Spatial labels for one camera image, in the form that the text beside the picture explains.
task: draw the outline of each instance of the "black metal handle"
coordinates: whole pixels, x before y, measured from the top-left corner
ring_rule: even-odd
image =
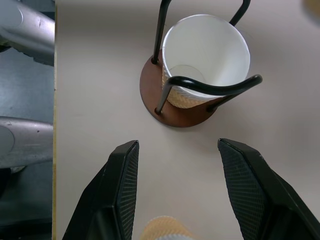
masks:
[[[163,86],[161,99],[155,109],[155,113],[158,115],[161,114],[161,111],[173,86],[180,86],[202,94],[225,96],[220,101],[210,105],[207,108],[207,111],[211,112],[215,108],[221,106],[222,104],[249,90],[250,88],[260,84],[261,82],[262,77],[259,74],[253,75],[252,77],[249,77],[248,79],[231,86],[211,86],[189,77],[172,76],[165,82]]]
[[[229,22],[232,26],[235,26],[239,22],[239,20],[243,17],[243,15],[246,13],[247,9],[249,8],[250,1],[251,0],[243,0],[242,5],[238,9],[238,11],[235,13],[231,21]],[[153,64],[157,64],[158,62],[161,40],[164,33],[165,22],[166,22],[166,17],[167,17],[167,12],[168,12],[168,7],[170,2],[171,0],[161,1],[158,24],[156,28],[153,57],[151,58],[151,62]]]

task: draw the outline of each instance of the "silver machine part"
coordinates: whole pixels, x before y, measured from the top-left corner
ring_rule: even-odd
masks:
[[[0,169],[53,159],[52,124],[0,116]]]
[[[0,1],[0,45],[54,65],[55,21],[16,0]]]

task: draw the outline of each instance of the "cup rim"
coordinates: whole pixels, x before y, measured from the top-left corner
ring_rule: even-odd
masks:
[[[167,63],[166,63],[166,56],[165,56],[165,52],[166,52],[166,45],[167,45],[167,41],[168,41],[168,36],[170,34],[170,32],[176,28],[179,24],[181,24],[182,21],[186,20],[186,19],[189,19],[189,18],[194,18],[194,17],[211,17],[211,18],[214,18],[214,19],[218,19],[219,21],[223,21],[225,22],[226,24],[228,24],[235,32],[235,34],[237,34],[239,37],[240,37],[240,40],[242,41],[244,47],[246,48],[247,50],[247,53],[248,53],[248,63],[247,63],[247,69],[246,69],[246,72],[248,74],[249,72],[249,68],[250,68],[250,52],[249,52],[249,48],[248,48],[248,45],[246,43],[246,40],[244,39],[244,37],[242,36],[242,34],[238,31],[238,29],[235,28],[235,26],[231,25],[228,21],[222,19],[222,18],[219,18],[217,16],[214,16],[214,15],[210,15],[210,14],[195,14],[195,15],[191,15],[191,16],[187,16],[181,20],[179,20],[175,25],[173,25],[169,31],[166,33],[164,39],[163,39],[163,44],[162,44],[162,62],[163,62],[163,67],[165,69],[165,71],[168,73],[169,75],[169,78],[172,77],[169,69],[168,69],[168,66],[167,66]],[[216,99],[217,97],[221,98],[221,97],[224,97],[224,96],[215,96],[215,95],[208,95],[208,94],[203,94],[201,93],[201,95],[197,95],[195,92],[192,92],[190,91],[189,89],[187,88],[184,88],[182,86],[174,86],[174,88],[177,88],[179,89],[181,92],[187,92],[189,95],[195,97],[196,99],[198,100],[203,100],[203,101],[209,101],[209,100],[213,100],[213,99]]]

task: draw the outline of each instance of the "wooden base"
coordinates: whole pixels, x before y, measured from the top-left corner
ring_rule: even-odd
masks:
[[[141,72],[140,94],[149,113],[159,122],[178,128],[192,127],[211,117],[215,111],[207,112],[207,107],[219,98],[191,108],[178,108],[166,101],[162,113],[160,115],[155,113],[162,94],[162,64],[162,52],[160,52],[158,64],[152,64],[150,57]]]

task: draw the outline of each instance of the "beige table surface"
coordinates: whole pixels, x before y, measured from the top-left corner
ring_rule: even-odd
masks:
[[[242,239],[228,198],[218,138],[246,143],[320,220],[320,27],[299,0],[252,0],[237,28],[263,83],[206,122],[177,129],[145,109],[139,79],[152,55],[160,0],[61,0],[56,37],[56,221],[61,240],[80,195],[118,145],[140,141],[132,239],[170,215],[202,239]],[[240,0],[173,0],[179,19],[230,20]]]

